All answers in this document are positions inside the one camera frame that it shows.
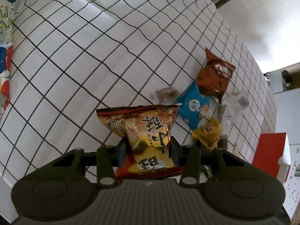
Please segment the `brown snack packet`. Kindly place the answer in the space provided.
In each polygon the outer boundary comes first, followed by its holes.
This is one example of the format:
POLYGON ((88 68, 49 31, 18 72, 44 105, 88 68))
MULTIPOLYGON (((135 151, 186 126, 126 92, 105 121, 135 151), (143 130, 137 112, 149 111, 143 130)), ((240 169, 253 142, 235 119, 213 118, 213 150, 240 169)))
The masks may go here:
POLYGON ((236 67, 205 49, 207 63, 196 77, 199 92, 222 101, 236 67))

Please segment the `orange yellow chips bag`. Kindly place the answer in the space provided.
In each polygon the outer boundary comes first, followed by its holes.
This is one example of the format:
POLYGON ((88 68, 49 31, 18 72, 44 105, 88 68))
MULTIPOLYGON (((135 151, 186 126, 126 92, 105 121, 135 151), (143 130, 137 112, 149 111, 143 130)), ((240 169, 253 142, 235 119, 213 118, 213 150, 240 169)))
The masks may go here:
POLYGON ((148 105, 96 110, 101 123, 130 145, 121 163, 115 164, 117 180, 160 179, 183 172, 169 153, 178 109, 178 105, 148 105))

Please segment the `white cabinet wall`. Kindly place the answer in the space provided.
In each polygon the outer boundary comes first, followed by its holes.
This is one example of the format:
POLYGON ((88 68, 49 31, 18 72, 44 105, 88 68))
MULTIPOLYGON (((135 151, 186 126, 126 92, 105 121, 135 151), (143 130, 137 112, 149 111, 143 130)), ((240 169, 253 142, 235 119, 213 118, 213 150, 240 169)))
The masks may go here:
POLYGON ((291 166, 284 183, 284 208, 299 224, 299 63, 270 72, 269 86, 277 104, 276 132, 287 133, 291 166))

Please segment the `white plastic snack bag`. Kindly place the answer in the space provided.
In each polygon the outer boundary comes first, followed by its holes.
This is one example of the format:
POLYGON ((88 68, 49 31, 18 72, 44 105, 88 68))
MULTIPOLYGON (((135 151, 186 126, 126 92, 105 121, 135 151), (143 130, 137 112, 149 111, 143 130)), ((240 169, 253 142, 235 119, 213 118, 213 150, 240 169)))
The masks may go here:
POLYGON ((249 93, 245 90, 234 93, 222 100, 219 119, 222 132, 229 131, 235 120, 249 106, 249 93))

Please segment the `white grid tablecloth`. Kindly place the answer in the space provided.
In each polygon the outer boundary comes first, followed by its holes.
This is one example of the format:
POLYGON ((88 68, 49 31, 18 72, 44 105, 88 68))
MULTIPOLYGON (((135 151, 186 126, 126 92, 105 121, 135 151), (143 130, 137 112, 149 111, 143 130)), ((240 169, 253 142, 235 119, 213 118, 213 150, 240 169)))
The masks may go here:
POLYGON ((1 14, 12 12, 10 103, 1 117, 9 186, 75 147, 116 144, 96 109, 157 104, 155 91, 169 86, 183 92, 206 49, 236 67, 226 93, 249 92, 226 131, 228 150, 237 145, 252 161, 261 133, 276 129, 264 75, 209 0, 1 0, 1 14))

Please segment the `yellow snack packet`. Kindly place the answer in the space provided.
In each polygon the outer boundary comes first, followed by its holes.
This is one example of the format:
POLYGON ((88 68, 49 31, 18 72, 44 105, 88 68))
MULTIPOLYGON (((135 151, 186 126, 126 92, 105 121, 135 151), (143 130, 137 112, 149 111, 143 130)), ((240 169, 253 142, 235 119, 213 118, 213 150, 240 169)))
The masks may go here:
POLYGON ((192 131, 192 138, 199 140, 208 150, 217 148, 218 141, 221 137, 220 122, 212 118, 206 125, 192 131))

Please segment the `blue snack packet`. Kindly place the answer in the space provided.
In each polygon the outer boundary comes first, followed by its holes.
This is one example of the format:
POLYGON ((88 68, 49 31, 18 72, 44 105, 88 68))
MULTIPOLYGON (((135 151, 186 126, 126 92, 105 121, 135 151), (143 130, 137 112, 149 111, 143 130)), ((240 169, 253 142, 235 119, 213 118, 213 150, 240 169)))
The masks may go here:
POLYGON ((197 129, 200 120, 210 108, 210 100, 210 97, 199 92, 194 80, 175 101, 176 104, 179 104, 178 115, 190 129, 197 129))

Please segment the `balloon pattern cushion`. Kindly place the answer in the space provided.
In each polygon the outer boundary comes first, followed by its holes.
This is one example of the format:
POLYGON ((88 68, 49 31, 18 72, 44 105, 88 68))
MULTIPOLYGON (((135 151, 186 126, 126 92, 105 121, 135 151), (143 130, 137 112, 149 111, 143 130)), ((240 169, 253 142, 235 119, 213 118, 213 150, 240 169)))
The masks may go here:
POLYGON ((10 71, 13 53, 13 22, 24 0, 1 0, 1 114, 10 103, 10 71))

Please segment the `red white cardboard box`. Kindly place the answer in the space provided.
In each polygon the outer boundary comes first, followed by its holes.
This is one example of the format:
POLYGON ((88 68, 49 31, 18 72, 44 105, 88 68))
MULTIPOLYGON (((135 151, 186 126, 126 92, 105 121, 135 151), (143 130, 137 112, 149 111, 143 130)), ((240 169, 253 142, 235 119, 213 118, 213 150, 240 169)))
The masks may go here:
POLYGON ((284 184, 291 167, 287 133, 262 133, 252 165, 284 184))

